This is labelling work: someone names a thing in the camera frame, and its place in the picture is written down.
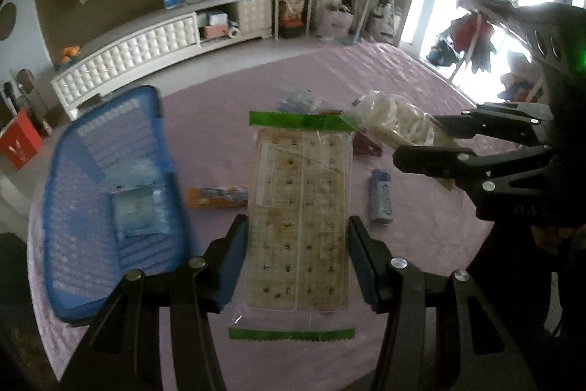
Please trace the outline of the round wall decoration lower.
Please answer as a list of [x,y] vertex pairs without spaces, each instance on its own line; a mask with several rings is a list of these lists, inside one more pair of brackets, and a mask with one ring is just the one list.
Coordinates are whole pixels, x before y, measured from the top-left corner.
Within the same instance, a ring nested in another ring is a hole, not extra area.
[[0,41],[6,41],[13,33],[17,21],[17,7],[7,2],[0,9]]

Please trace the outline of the white tufted tv cabinet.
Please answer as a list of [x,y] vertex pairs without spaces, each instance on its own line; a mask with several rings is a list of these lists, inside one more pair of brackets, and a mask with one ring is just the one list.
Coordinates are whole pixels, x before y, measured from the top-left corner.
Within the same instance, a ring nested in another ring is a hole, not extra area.
[[[67,117],[82,104],[160,69],[272,34],[272,0],[188,0],[120,25],[83,47],[52,87]],[[229,38],[229,28],[240,34]]]

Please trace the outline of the oranges on plate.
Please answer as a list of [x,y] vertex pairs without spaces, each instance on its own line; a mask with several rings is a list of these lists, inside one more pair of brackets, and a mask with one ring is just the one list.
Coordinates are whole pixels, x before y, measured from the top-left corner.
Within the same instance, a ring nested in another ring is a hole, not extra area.
[[60,64],[69,63],[72,59],[76,58],[81,52],[79,45],[69,45],[60,52]]

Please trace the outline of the clear grey biscuit bag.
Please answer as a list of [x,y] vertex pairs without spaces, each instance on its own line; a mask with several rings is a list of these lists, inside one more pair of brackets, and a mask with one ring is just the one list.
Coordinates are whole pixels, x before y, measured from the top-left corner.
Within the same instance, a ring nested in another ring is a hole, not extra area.
[[324,99],[311,90],[296,90],[278,102],[278,110],[293,114],[315,114],[322,110]]

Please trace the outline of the white pink shopping bag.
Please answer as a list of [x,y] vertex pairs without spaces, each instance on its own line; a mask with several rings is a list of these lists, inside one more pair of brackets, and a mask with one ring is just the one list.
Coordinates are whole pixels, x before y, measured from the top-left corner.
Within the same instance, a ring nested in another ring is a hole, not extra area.
[[346,6],[327,9],[317,29],[317,36],[327,39],[343,38],[353,25],[353,13]]

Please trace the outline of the white ring cookies bag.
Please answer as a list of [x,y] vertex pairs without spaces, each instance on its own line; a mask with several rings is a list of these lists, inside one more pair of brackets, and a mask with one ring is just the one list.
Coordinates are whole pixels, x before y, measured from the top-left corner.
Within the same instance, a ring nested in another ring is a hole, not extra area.
[[370,140],[391,149],[458,147],[431,115],[400,95],[371,90],[345,110],[341,118]]

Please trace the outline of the dark maroon snack packet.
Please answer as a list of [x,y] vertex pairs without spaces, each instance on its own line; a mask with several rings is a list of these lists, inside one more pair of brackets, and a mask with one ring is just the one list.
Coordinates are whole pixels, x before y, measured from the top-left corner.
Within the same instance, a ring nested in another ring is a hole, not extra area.
[[363,133],[357,132],[353,136],[353,154],[381,158],[381,146],[367,138]]

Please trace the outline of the clothes drying rack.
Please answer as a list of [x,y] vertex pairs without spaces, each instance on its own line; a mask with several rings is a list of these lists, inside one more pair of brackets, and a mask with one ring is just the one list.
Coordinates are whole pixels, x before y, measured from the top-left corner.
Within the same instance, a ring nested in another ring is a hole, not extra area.
[[456,66],[455,73],[466,63],[472,73],[491,71],[491,55],[497,53],[492,42],[496,25],[504,25],[512,14],[508,0],[458,0],[467,10],[463,17],[450,22],[440,33],[426,56],[431,66]]

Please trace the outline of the white roll in cabinet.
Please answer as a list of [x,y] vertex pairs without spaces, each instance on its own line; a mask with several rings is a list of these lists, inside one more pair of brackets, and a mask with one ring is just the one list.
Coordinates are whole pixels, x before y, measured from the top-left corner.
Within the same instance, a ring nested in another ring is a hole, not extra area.
[[236,26],[231,26],[229,28],[229,38],[230,39],[237,37],[239,34],[240,34],[240,29],[237,28]]

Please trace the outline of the clear blue candy bag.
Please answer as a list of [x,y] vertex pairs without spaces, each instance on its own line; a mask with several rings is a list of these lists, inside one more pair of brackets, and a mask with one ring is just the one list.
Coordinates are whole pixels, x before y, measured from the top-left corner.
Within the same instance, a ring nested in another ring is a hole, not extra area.
[[110,192],[119,240],[171,233],[164,176],[151,159],[119,162],[106,170],[103,183]]

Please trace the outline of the orange long snack bar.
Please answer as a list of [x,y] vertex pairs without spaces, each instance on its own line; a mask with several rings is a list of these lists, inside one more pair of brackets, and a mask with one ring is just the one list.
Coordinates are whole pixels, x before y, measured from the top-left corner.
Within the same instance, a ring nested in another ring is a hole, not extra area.
[[189,209],[231,209],[247,206],[247,187],[188,188]]

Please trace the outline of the small blue wafer packet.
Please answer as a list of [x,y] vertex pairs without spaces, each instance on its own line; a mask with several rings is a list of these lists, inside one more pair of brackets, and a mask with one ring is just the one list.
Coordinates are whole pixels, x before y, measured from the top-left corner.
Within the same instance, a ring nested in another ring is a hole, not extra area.
[[392,221],[391,175],[375,169],[370,178],[370,219],[373,223],[388,224]]

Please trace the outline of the blue plastic basket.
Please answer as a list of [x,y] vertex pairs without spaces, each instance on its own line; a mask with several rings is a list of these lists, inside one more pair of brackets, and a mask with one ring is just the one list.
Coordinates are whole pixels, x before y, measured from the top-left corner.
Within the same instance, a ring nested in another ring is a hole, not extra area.
[[[171,233],[119,240],[106,170],[151,159],[164,176]],[[45,284],[57,318],[88,324],[122,277],[175,270],[191,250],[191,227],[168,150],[162,101],[153,86],[132,88],[64,131],[53,152],[42,212]]]

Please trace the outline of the green edged cracker pack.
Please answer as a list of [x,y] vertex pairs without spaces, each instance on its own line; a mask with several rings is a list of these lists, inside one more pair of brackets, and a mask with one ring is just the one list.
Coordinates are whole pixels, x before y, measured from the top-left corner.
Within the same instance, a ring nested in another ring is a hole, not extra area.
[[337,114],[252,111],[248,238],[229,337],[352,339],[348,219],[353,129]]

